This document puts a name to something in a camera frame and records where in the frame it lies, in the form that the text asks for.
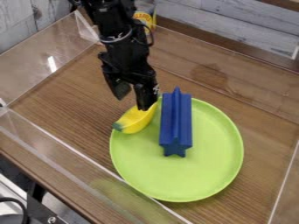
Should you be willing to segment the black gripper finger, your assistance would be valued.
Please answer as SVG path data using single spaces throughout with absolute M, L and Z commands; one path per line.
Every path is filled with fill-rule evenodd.
M 157 101 L 158 84 L 154 83 L 149 86 L 144 84 L 136 84 L 133 89 L 137 109 L 146 111 Z
M 121 73 L 112 69 L 110 66 L 104 65 L 101 67 L 106 85 L 113 96 L 121 101 L 130 92 L 128 82 L 122 79 Z

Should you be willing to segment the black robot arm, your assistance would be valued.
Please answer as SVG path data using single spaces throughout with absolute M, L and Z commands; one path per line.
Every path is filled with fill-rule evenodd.
M 133 18 L 134 0 L 68 0 L 70 6 L 84 8 L 98 29 L 98 41 L 105 51 L 97 54 L 101 71 L 113 96 L 121 101 L 130 89 L 138 110 L 146 111 L 157 101 L 156 72 L 146 59 L 148 26 Z

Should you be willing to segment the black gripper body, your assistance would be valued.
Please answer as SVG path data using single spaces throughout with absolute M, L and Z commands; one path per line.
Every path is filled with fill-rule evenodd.
M 108 65 L 121 73 L 122 79 L 129 85 L 153 85 L 156 73 L 148 63 L 149 47 L 152 44 L 146 39 L 101 39 L 105 51 L 100 52 L 97 58 L 102 65 Z

